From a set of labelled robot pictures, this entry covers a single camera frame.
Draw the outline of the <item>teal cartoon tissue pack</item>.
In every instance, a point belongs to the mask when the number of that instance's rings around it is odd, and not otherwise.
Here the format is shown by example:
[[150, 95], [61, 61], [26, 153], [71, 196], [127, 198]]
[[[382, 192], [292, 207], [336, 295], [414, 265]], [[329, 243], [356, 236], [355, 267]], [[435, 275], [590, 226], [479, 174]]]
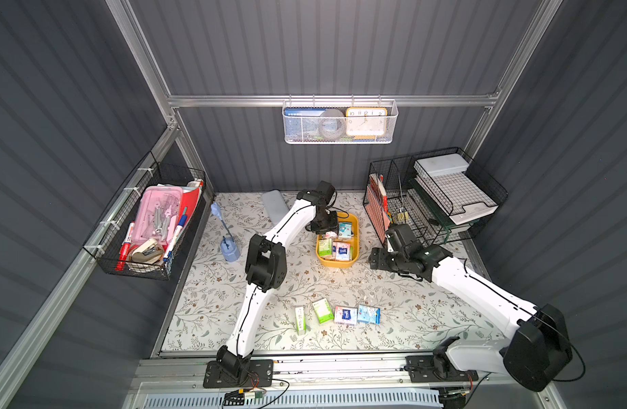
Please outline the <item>teal cartoon tissue pack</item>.
[[338, 225], [338, 238], [342, 240], [351, 240], [354, 236], [352, 223], [339, 223]]

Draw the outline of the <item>green tissue pack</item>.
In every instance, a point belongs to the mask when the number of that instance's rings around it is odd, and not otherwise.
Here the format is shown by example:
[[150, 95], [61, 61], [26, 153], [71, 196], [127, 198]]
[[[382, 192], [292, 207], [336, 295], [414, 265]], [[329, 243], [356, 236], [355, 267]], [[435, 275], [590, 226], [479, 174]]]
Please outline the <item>green tissue pack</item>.
[[296, 332], [298, 335], [304, 335], [307, 331], [307, 321], [305, 308], [303, 306], [295, 307]]
[[334, 240], [322, 239], [318, 241], [318, 256], [323, 259], [328, 259], [334, 256]]
[[334, 320], [334, 310], [326, 298], [313, 302], [312, 306], [318, 323], [323, 324]]

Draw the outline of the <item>yellow storage box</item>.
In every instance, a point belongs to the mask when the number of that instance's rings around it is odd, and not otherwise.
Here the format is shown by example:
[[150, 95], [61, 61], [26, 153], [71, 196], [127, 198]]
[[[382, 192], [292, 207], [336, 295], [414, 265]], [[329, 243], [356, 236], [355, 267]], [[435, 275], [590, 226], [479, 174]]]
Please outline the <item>yellow storage box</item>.
[[326, 238], [318, 236], [316, 243], [316, 255], [320, 263], [330, 269], [349, 269], [359, 259], [359, 219], [349, 213], [345, 217], [339, 217], [342, 225], [351, 224], [347, 231], [351, 232], [349, 238]]

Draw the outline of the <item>light blue tissue pack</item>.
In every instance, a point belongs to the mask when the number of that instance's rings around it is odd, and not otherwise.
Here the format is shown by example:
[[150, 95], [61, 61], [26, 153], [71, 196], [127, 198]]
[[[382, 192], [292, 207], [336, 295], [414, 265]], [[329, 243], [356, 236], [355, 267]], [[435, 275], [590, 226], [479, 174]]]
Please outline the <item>light blue tissue pack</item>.
[[380, 308], [360, 304], [358, 306], [357, 322], [379, 325], [381, 323]]

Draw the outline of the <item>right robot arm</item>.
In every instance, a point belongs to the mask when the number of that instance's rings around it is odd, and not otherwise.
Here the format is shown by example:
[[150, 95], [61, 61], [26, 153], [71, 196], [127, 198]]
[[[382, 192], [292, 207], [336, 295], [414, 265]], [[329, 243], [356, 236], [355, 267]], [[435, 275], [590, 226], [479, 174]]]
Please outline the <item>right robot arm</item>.
[[514, 296], [469, 269], [446, 249], [433, 245], [414, 252], [375, 248], [371, 269], [428, 281], [472, 305], [495, 328], [499, 340], [469, 341], [451, 336], [433, 352], [440, 378], [451, 372], [507, 373], [522, 387], [540, 392], [572, 360], [565, 318], [557, 308], [542, 308]]

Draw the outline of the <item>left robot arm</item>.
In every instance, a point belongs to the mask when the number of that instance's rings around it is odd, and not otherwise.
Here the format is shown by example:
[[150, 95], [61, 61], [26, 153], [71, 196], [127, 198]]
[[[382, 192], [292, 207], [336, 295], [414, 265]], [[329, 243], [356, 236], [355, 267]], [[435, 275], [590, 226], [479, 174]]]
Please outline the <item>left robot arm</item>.
[[273, 228], [250, 239], [243, 304], [232, 335], [216, 355], [217, 363], [228, 373], [247, 371], [264, 310], [287, 277], [287, 250], [295, 238], [303, 231], [320, 234], [338, 227], [337, 213], [330, 209], [334, 200], [334, 195], [305, 191]]

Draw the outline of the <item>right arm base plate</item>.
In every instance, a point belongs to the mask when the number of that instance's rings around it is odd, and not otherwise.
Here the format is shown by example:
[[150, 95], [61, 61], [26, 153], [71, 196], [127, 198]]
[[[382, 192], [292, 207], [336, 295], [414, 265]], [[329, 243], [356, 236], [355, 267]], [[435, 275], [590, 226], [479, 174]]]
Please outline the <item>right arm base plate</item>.
[[432, 354], [409, 355], [403, 371], [412, 383], [473, 382], [480, 376], [476, 371], [459, 371], [446, 358]]

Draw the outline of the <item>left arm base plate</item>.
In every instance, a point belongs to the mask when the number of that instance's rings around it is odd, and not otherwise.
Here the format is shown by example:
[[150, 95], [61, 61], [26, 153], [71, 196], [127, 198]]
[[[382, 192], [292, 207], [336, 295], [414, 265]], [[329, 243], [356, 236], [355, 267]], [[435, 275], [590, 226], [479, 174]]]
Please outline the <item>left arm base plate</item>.
[[249, 389], [272, 385], [274, 361], [252, 359], [239, 368], [226, 369], [218, 361], [207, 363], [202, 386], [207, 390], [223, 388]]

